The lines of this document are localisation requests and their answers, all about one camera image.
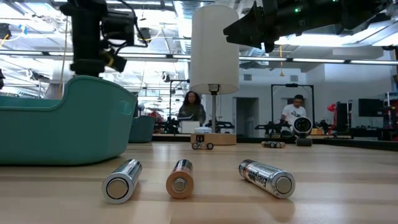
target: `teal basket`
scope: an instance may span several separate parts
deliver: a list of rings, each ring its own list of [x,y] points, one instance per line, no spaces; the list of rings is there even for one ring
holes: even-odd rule
[[[156,119],[151,116],[134,118],[131,124],[129,143],[146,143],[152,141]]]
[[[78,76],[62,100],[0,96],[0,164],[75,166],[122,154],[137,98],[100,78]]]

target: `white wall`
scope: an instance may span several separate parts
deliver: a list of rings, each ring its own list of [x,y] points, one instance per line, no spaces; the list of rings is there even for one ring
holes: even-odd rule
[[[284,77],[280,76],[280,69],[270,71],[269,69],[249,69],[240,71],[240,87],[236,93],[218,96],[217,116],[222,115],[220,120],[233,122],[233,98],[247,97],[259,98],[259,120],[258,124],[266,124],[271,121],[271,84],[286,84],[290,82],[290,75],[298,75],[299,84],[305,84],[305,73],[301,73],[300,69],[288,68],[283,69]],[[243,74],[251,74],[252,81],[243,81]],[[301,88],[282,87],[274,95],[274,116],[280,118],[280,104],[282,98],[291,98],[296,94],[307,95],[305,90]],[[211,95],[205,95],[206,118],[208,122],[211,119]]]
[[[390,60],[389,52],[378,60]],[[315,85],[315,119],[333,119],[327,106],[392,91],[391,66],[320,65],[307,73],[307,83]]]

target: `wooden tabletop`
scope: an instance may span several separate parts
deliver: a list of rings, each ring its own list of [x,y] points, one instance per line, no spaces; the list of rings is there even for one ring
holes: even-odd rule
[[[126,159],[142,162],[132,198],[104,201],[103,179]],[[193,163],[195,188],[171,199],[165,181],[179,159]],[[290,171],[296,189],[277,199],[238,173],[244,159]],[[0,167],[1,224],[398,223],[398,153],[314,145],[260,144],[194,151],[189,143],[130,145],[122,157],[84,167]]]

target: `lamp shade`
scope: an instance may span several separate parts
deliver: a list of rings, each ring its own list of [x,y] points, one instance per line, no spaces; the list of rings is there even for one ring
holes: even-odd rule
[[[190,89],[211,94],[209,84],[219,84],[218,94],[239,90],[239,45],[226,41],[223,29],[239,19],[226,6],[205,6],[192,18]]]

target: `dark hair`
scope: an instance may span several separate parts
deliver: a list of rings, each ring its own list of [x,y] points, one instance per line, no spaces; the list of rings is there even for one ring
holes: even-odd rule
[[[193,104],[194,105],[199,105],[201,103],[200,96],[199,96],[198,93],[195,93],[194,91],[189,91],[187,94],[185,94],[183,105],[185,105],[185,106],[189,105],[188,96],[189,96],[190,93],[195,94],[195,102]]]
[[[295,100],[304,100],[304,96],[303,95],[295,95],[294,99]]]

